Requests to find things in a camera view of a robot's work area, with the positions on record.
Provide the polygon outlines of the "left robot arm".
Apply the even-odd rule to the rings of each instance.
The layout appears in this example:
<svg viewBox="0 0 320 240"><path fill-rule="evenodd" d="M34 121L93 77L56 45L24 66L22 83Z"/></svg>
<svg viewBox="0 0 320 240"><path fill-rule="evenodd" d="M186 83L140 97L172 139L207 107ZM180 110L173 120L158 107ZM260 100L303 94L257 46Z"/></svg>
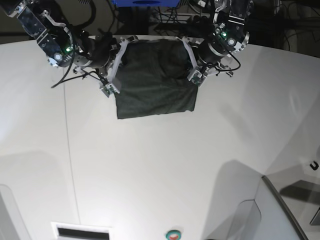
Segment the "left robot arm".
<svg viewBox="0 0 320 240"><path fill-rule="evenodd" d="M203 42L197 47L198 59L217 65L224 57L241 52L249 43L245 23L253 8L252 0L211 0L209 17L195 21Z"/></svg>

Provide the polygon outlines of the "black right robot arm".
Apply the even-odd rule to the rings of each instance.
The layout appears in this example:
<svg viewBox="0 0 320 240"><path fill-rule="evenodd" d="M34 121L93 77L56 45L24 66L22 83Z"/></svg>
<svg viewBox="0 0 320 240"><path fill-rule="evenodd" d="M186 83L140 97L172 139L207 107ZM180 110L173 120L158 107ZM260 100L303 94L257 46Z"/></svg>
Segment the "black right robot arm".
<svg viewBox="0 0 320 240"><path fill-rule="evenodd" d="M89 5L91 15L79 25L69 23L55 0L2 0L0 7L7 16L17 18L52 66L88 67L105 76L119 45L111 32L101 31L90 37L85 28L94 22L97 8L91 0L82 0L81 4Z"/></svg>

